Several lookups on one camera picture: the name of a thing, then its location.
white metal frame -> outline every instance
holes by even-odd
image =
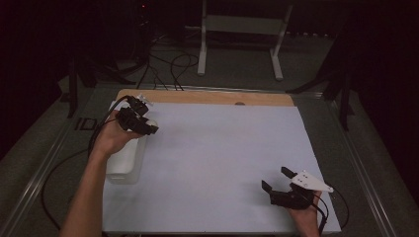
[[[201,50],[198,64],[198,74],[206,74],[207,63],[207,31],[231,32],[231,33],[252,33],[278,36],[277,44],[271,48],[272,65],[274,67],[275,79],[284,79],[278,52],[284,40],[288,21],[290,19],[292,5],[287,7],[286,14],[282,19],[230,17],[207,14],[207,0],[203,0],[203,17],[201,27]]]

human hand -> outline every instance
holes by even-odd
[[[116,120],[117,113],[118,111],[111,112],[96,138],[92,153],[99,153],[100,157],[109,158],[112,154],[123,149],[131,139],[142,137],[136,132],[123,130]]]
[[[321,191],[314,192],[313,203],[318,205]],[[317,224],[317,209],[309,206],[307,209],[290,209],[287,208],[290,216],[293,218],[296,228],[301,237],[317,237],[320,236]]]

dark background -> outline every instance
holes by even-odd
[[[150,21],[179,41],[184,26],[201,24],[201,3],[196,0],[145,1]],[[260,1],[213,0],[210,11],[229,15],[275,16],[272,7],[256,9]],[[266,1],[278,4],[278,1]],[[56,84],[68,74],[68,61],[75,51],[97,57],[116,57],[104,40],[112,16],[104,21],[95,1],[2,0],[0,2],[0,95],[2,158],[61,92]],[[120,26],[127,25],[126,40],[133,40],[129,11]],[[413,0],[299,1],[293,8],[288,31],[293,35],[317,34],[336,38],[318,76],[334,70],[348,58],[352,89],[360,95],[395,166],[410,192],[419,201],[416,172],[419,156],[418,37],[419,7]]]

white board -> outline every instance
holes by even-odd
[[[138,183],[105,183],[104,231],[295,232],[261,181],[288,192],[282,166],[323,179],[296,107],[156,103],[148,117],[160,128],[147,138]],[[324,232],[340,231],[322,198]]]

human arm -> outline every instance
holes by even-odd
[[[106,165],[112,154],[120,151],[131,139],[139,138],[135,132],[124,131],[115,120],[113,111],[96,138],[89,161],[81,178],[59,236],[101,236],[102,198],[106,178]]]
[[[318,205],[321,191],[314,192],[313,203]],[[287,208],[295,227],[301,237],[317,237],[320,236],[317,223],[317,209],[309,206],[307,209],[290,209]]]

